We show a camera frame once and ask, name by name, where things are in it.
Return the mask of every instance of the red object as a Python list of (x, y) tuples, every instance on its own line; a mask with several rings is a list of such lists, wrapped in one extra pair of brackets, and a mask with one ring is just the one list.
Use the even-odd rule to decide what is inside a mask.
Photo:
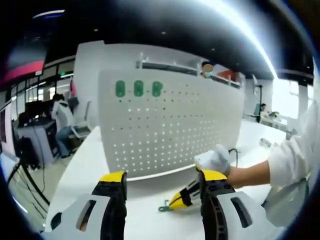
[(72, 95), (75, 97), (77, 92), (76, 92), (76, 86), (73, 80), (71, 80), (70, 82), (70, 91), (72, 92)]
[(42, 71), (44, 68), (45, 61), (34, 61), (27, 63), (22, 66), (18, 66), (6, 73), (6, 75), (3, 78), (3, 82), (10, 81), (11, 79), (15, 79), (19, 76), (35, 73), (38, 71)]
[(234, 82), (237, 81), (237, 73), (233, 72), (231, 70), (226, 70), (226, 71), (219, 72), (217, 75), (219, 77), (227, 79), (227, 80), (229, 79), (229, 76), (231, 76), (231, 81), (234, 81)]

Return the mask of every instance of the person sitting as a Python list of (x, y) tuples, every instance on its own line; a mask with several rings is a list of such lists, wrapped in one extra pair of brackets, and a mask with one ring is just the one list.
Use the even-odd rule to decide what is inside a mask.
[(75, 119), (68, 103), (64, 101), (62, 94), (55, 94), (52, 98), (53, 108), (51, 118), (56, 122), (56, 135), (55, 139), (60, 150), (62, 158), (66, 158), (71, 154), (68, 147), (68, 137), (73, 133), (71, 126), (75, 124)]
[(261, 112), (265, 112), (266, 108), (267, 108), (267, 105), (265, 103), (262, 103), (261, 106), (260, 106), (260, 104), (257, 103), (256, 106), (255, 106), (255, 110), (254, 110), (253, 115), (259, 116), (259, 108), (260, 108)]
[(204, 61), (202, 64), (201, 76), (205, 79), (210, 78), (213, 75), (214, 66), (209, 61)]

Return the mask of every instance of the desk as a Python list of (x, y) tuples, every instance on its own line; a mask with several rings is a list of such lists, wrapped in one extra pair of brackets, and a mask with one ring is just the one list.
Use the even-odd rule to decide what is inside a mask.
[(59, 152), (56, 144), (55, 121), (18, 127), (16, 131), (20, 139), (30, 138), (41, 165), (52, 164), (56, 160)]
[(288, 121), (285, 119), (281, 119), (281, 118), (272, 119), (272, 118), (265, 117), (265, 116), (261, 115), (260, 123), (263, 125), (273, 127), (275, 129), (279, 129), (284, 132), (287, 132), (287, 130), (288, 130), (287, 129)]
[[(259, 139), (280, 143), (285, 132), (256, 122), (243, 120), (237, 148), (239, 167), (249, 167), (267, 159), (270, 148), (259, 146)], [(109, 173), (101, 141), (100, 128), (95, 127), (84, 140), (66, 168), (49, 206), (45, 231), (51, 231), (52, 217), (69, 207), (80, 195), (90, 194), (101, 176)], [(124, 239), (205, 239), (199, 208), (177, 212), (158, 212), (165, 199), (171, 199), (191, 181), (197, 173), (193, 168), (161, 177), (129, 181)], [(270, 185), (244, 187), (257, 202), (263, 202), (270, 191)]]

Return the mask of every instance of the white sleeve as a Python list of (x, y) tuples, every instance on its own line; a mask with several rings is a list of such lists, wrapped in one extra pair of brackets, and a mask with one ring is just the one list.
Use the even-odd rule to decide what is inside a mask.
[(307, 113), (301, 136), (293, 136), (274, 147), (268, 157), (270, 184), (286, 186), (305, 178), (314, 166), (315, 135), (319, 131), (318, 107), (314, 103)]
[(52, 108), (52, 112), (51, 112), (51, 118), (52, 118), (52, 119), (56, 119), (56, 117), (57, 117), (57, 111), (58, 111), (58, 104), (57, 104), (57, 102), (55, 102), (55, 103), (53, 104), (53, 108)]

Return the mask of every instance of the computer monitor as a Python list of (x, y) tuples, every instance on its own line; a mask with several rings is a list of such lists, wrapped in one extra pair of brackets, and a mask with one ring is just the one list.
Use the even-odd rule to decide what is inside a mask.
[(25, 111), (28, 113), (30, 118), (42, 115), (43, 102), (42, 101), (31, 101), (25, 103)]
[(27, 102), (25, 104), (25, 111), (28, 113), (29, 118), (32, 119), (40, 117), (43, 113), (46, 116), (50, 116), (53, 104), (52, 100)]

